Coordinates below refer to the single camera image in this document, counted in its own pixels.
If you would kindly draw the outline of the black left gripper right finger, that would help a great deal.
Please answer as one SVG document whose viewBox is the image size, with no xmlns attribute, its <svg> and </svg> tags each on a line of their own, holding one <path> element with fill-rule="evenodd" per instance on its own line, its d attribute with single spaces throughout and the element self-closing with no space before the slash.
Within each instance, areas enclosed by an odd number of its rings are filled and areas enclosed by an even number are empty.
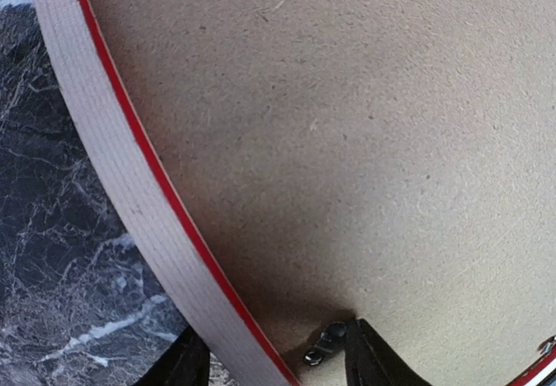
<svg viewBox="0 0 556 386">
<path fill-rule="evenodd" d="M 348 386 L 430 386 L 365 319 L 347 322 L 345 370 Z"/>
</svg>

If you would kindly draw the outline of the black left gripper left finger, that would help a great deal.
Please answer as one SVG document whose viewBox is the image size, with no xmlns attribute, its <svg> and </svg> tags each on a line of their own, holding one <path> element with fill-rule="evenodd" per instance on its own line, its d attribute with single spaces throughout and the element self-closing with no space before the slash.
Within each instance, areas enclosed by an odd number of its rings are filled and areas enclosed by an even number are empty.
<svg viewBox="0 0 556 386">
<path fill-rule="evenodd" d="M 208 346 L 187 327 L 145 374 L 146 386 L 207 386 Z"/>
</svg>

